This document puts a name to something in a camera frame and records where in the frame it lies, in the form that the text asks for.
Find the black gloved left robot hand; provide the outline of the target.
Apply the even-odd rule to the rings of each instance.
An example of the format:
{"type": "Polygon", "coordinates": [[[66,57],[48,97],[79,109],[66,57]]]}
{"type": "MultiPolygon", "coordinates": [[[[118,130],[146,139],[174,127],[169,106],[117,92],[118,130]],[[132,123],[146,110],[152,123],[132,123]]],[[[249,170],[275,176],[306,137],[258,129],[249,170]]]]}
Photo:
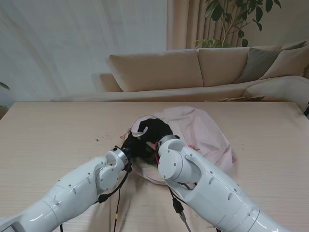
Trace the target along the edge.
{"type": "Polygon", "coordinates": [[[130,155],[132,158],[146,158],[147,157],[147,144],[132,133],[125,139],[121,149],[125,154],[130,155]]]}

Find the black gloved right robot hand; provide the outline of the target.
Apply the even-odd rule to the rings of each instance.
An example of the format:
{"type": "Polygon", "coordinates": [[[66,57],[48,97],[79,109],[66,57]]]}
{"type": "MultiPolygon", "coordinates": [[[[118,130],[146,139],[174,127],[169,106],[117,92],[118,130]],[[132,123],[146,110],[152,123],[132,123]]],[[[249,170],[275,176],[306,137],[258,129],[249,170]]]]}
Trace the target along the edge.
{"type": "Polygon", "coordinates": [[[143,133],[140,139],[144,142],[155,144],[167,135],[172,135],[173,132],[168,124],[158,118],[149,118],[141,121],[138,132],[143,133]]]}

